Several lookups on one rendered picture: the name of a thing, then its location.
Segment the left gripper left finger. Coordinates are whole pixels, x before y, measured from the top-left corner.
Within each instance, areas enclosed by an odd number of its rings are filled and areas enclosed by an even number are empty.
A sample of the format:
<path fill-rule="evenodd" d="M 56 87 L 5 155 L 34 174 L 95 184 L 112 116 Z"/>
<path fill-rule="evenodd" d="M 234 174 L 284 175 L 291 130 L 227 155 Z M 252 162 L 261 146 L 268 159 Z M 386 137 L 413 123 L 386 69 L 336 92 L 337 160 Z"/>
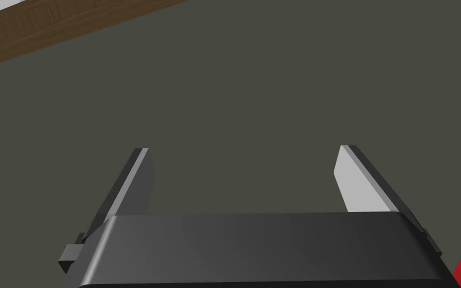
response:
<path fill-rule="evenodd" d="M 155 183 L 151 149 L 136 148 L 100 205 L 83 240 L 116 216 L 145 215 Z"/>

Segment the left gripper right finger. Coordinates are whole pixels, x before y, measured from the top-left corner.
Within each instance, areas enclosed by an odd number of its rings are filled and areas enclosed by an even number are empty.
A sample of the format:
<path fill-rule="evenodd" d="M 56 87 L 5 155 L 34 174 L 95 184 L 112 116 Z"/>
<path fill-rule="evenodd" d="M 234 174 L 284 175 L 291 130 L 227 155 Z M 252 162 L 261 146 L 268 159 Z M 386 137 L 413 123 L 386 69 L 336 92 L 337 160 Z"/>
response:
<path fill-rule="evenodd" d="M 356 145 L 341 145 L 333 175 L 348 212 L 398 212 L 424 228 L 397 192 Z"/>

